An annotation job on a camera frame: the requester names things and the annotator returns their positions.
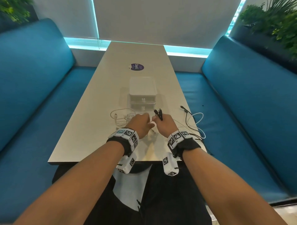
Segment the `black planter box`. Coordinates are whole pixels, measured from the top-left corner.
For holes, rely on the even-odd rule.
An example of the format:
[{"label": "black planter box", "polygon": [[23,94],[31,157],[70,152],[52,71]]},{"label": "black planter box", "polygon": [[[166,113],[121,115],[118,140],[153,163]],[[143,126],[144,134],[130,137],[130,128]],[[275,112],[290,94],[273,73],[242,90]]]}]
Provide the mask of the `black planter box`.
[{"label": "black planter box", "polygon": [[292,60],[291,52],[273,38],[252,33],[251,29],[245,26],[238,26],[230,37],[297,74],[297,60]]},{"label": "black planter box", "polygon": [[5,14],[2,13],[0,15],[0,33],[15,29],[20,26],[24,26],[31,22],[38,21],[38,17],[36,15],[34,7],[32,5],[25,5],[25,8],[27,9],[27,11],[30,12],[30,17],[27,18],[29,22],[24,22],[22,24],[19,24],[19,23],[13,22],[9,17],[7,17]]}]

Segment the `person's right arm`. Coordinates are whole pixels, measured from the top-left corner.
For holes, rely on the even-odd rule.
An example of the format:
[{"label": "person's right arm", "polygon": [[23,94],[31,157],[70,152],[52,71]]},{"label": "person's right arm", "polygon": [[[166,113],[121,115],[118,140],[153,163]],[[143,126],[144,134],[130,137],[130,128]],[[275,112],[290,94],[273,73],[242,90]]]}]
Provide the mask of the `person's right arm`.
[{"label": "person's right arm", "polygon": [[[153,121],[165,137],[178,130],[170,115]],[[286,225],[251,186],[201,148],[185,150],[183,160],[220,225]]]}]

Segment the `person's right hand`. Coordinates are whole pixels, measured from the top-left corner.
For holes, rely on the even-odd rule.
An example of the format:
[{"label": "person's right hand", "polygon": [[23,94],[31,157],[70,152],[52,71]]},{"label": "person's right hand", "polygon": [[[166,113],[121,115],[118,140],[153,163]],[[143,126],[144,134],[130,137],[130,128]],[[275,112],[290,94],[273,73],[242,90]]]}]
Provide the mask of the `person's right hand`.
[{"label": "person's right hand", "polygon": [[163,121],[161,121],[158,116],[153,116],[152,121],[156,123],[159,133],[166,138],[178,130],[171,115],[163,114]]}]

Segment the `white table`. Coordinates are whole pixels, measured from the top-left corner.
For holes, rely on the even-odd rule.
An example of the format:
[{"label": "white table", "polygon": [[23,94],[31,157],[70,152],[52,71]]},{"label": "white table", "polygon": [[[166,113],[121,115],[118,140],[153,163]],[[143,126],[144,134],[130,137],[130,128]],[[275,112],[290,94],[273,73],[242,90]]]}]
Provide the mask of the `white table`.
[{"label": "white table", "polygon": [[[131,64],[144,66],[141,71],[130,69]],[[79,162],[98,147],[116,130],[110,112],[127,108],[131,76],[154,77],[158,95],[156,107],[185,124],[189,108],[175,72],[162,45],[111,42],[100,61],[90,83],[72,114],[48,162]],[[186,130],[177,123],[180,129]],[[137,161],[161,161],[164,151],[169,151],[167,139],[150,132],[137,147]]]}]

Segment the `hand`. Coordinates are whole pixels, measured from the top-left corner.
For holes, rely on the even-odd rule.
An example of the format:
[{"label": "hand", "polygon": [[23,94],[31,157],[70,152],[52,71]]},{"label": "hand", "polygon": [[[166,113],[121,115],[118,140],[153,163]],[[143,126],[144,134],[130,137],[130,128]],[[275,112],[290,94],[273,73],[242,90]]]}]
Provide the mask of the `hand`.
[{"label": "hand", "polygon": [[170,134],[178,130],[171,115],[163,114],[163,121],[161,121],[158,116],[153,116],[152,121],[157,124],[159,133],[164,137],[168,138]]},{"label": "hand", "polygon": [[125,127],[135,130],[139,136],[139,139],[142,139],[148,134],[149,130],[155,126],[155,124],[150,123],[150,121],[151,120],[148,113],[143,115],[137,114]]}]

